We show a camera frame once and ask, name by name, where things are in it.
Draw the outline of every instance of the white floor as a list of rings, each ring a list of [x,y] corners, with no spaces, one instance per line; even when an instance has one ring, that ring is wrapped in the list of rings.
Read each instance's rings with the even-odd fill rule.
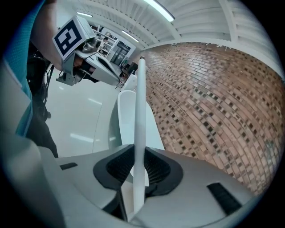
[[[109,148],[108,129],[120,89],[103,82],[82,80],[69,86],[56,81],[49,85],[46,121],[59,157],[94,153]]]

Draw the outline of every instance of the black vent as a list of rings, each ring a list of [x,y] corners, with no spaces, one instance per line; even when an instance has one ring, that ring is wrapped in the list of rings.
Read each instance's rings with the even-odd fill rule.
[[[241,204],[220,183],[212,183],[207,187],[226,215],[241,208]]]
[[[76,166],[78,166],[76,163],[71,162],[71,163],[60,165],[60,168],[62,170],[66,170],[66,169],[70,169],[70,168],[73,168],[73,167],[76,167]]]
[[[149,185],[163,181],[171,171],[170,165],[149,151],[145,151],[145,169],[148,174]]]
[[[175,160],[149,147],[145,149],[144,166],[149,180],[146,197],[170,193],[183,178],[183,169]]]
[[[110,175],[123,184],[133,165],[134,151],[128,150],[115,159],[110,160],[106,165],[106,169]]]

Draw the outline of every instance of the black grille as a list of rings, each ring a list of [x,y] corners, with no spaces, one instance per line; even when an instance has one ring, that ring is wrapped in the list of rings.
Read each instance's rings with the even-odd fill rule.
[[[147,150],[145,150],[144,164],[149,185],[163,181],[171,171],[169,164]]]
[[[207,186],[226,215],[230,215],[241,208],[241,204],[220,183]]]
[[[133,165],[134,151],[128,150],[115,159],[110,160],[106,165],[106,169],[111,176],[123,184],[128,177]]]

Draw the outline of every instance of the brick wall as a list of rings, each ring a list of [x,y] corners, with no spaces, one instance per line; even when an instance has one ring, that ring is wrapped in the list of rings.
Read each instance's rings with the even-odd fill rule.
[[[141,55],[166,150],[206,160],[261,193],[283,151],[280,77],[254,57],[216,45],[164,45]]]

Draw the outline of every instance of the white cylinder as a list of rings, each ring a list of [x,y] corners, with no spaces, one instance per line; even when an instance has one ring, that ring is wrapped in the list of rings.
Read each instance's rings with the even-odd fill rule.
[[[144,150],[146,148],[146,61],[138,61],[137,93],[134,118],[134,213],[144,204],[145,168]]]

